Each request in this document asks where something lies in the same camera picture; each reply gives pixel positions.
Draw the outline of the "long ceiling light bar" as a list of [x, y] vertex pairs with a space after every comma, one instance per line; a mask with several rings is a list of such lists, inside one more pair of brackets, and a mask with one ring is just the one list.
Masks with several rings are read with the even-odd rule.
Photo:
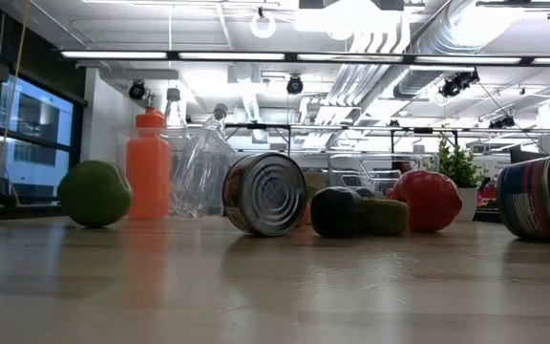
[[207, 51], [63, 51], [75, 60], [284, 62], [421, 66], [550, 67], [550, 55], [255, 53]]

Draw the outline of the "low clear plastic bin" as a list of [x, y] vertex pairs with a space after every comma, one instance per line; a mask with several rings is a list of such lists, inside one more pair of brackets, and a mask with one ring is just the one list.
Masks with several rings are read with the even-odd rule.
[[430, 153], [354, 153], [328, 158], [330, 186], [367, 188], [377, 196], [384, 196], [404, 173], [414, 170], [437, 172], [439, 157]]

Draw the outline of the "silver ventilation duct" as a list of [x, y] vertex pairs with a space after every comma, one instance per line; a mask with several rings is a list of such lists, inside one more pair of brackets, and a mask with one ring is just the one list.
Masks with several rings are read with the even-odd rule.
[[[476, 54], [502, 35], [517, 19], [513, 10], [479, 7], [481, 0], [447, 0], [416, 38], [403, 22], [393, 33], [371, 33], [368, 46], [388, 53]], [[411, 99], [442, 77], [442, 70], [413, 70], [408, 66], [349, 65], [339, 70], [326, 96], [331, 104], [357, 106], [378, 97]]]

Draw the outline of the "green apple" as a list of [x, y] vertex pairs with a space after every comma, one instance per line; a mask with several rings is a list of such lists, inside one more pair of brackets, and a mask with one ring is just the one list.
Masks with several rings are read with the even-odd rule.
[[57, 197], [77, 224], [105, 227], [128, 213], [133, 191], [115, 165], [88, 160], [68, 171], [57, 187]]

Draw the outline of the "white round ceiling lamp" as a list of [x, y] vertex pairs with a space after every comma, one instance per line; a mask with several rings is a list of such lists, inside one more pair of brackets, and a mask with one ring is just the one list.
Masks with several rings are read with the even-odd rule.
[[261, 39], [268, 39], [276, 32], [276, 19], [267, 12], [255, 14], [250, 21], [252, 34]]

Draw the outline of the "tin can with blue label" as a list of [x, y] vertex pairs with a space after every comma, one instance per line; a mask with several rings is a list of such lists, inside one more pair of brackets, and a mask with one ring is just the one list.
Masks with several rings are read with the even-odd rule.
[[550, 242], [550, 156], [503, 168], [496, 194], [500, 219], [512, 234]]

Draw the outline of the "tin can with peach label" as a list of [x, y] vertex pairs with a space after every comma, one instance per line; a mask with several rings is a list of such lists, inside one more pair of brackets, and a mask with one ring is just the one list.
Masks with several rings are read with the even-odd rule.
[[279, 237], [298, 225], [307, 206], [307, 184], [299, 165], [280, 153], [245, 156], [228, 169], [223, 211], [239, 230]]

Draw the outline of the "brown kiwi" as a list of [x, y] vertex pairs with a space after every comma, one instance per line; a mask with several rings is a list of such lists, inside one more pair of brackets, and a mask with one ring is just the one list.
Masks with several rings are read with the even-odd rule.
[[396, 200], [363, 198], [359, 222], [363, 234], [401, 236], [409, 227], [409, 208]]

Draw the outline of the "orange plastic water bottle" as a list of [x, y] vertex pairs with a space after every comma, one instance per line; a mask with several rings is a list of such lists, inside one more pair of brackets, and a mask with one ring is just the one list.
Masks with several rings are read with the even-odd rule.
[[136, 116], [134, 134], [126, 144], [126, 177], [133, 189], [129, 217], [160, 219], [169, 213], [170, 145], [161, 137], [164, 114], [147, 107]]

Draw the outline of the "dark framed glass window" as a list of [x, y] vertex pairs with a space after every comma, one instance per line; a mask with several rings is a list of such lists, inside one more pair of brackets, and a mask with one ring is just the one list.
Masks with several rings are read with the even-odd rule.
[[52, 204], [79, 162], [82, 107], [21, 77], [0, 81], [0, 192]]

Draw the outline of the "green plant in white pot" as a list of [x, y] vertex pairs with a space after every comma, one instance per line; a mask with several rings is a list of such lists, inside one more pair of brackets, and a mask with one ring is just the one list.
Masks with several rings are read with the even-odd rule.
[[471, 222], [476, 214], [478, 190], [489, 171], [484, 164], [475, 164], [472, 155], [466, 155], [459, 145], [442, 137], [438, 144], [439, 172], [457, 186], [462, 200], [458, 222]]

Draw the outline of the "black plum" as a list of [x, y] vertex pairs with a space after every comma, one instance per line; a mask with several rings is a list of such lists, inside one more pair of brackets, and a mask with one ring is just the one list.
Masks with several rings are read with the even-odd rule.
[[318, 191], [310, 203], [311, 225], [325, 238], [349, 238], [360, 234], [360, 195], [343, 186]]

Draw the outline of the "tall clear plastic bin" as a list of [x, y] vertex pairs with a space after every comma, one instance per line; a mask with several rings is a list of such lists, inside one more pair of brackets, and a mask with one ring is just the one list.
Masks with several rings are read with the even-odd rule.
[[137, 220], [222, 214], [224, 177], [234, 152], [205, 128], [116, 131], [116, 163], [130, 183]]

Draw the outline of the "clear plastic bottle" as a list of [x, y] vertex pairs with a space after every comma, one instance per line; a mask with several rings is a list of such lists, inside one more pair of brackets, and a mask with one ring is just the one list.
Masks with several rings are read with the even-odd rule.
[[188, 131], [186, 115], [181, 110], [180, 90], [168, 88], [166, 100], [166, 134], [171, 146], [170, 208], [178, 216], [194, 219], [195, 211], [188, 196], [193, 140]]
[[188, 196], [195, 218], [209, 211], [221, 170], [222, 154], [217, 138], [224, 134], [227, 107], [218, 104], [211, 117], [202, 125], [200, 134], [191, 134], [193, 154], [190, 162]]

